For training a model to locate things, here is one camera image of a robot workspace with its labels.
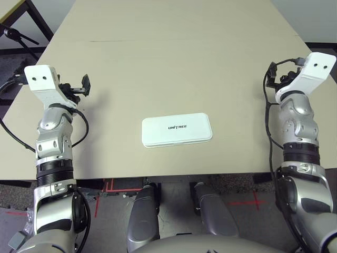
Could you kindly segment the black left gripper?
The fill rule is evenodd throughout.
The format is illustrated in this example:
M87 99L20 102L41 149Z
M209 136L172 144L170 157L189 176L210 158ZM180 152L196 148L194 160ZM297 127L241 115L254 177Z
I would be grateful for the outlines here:
M60 84L59 88L68 100L78 104L81 99L77 95L82 94L88 96L91 89L91 83L88 75L85 74L82 78L82 88L72 88L69 83Z

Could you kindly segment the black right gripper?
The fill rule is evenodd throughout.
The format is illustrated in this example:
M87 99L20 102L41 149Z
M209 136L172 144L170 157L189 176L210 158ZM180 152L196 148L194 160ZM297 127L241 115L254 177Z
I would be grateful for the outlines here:
M296 72L290 71L287 75L282 75L280 77L280 83L276 83L275 78L277 72L277 64L275 62L271 62L266 72L266 86L274 89L281 89L283 87L286 87L300 74L300 71L301 68L298 67Z

